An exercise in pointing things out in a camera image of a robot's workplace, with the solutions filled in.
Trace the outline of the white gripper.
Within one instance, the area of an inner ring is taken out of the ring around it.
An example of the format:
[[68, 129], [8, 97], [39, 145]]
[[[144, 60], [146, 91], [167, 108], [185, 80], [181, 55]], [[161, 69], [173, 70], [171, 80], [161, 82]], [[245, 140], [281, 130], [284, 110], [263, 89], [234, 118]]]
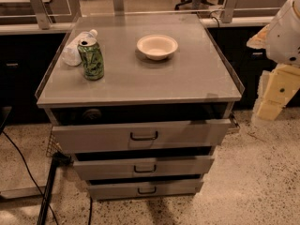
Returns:
[[253, 107], [251, 121], [266, 124], [277, 119], [300, 89], [300, 0], [287, 0], [247, 46], [266, 49], [267, 57], [279, 63], [271, 72], [262, 72]]

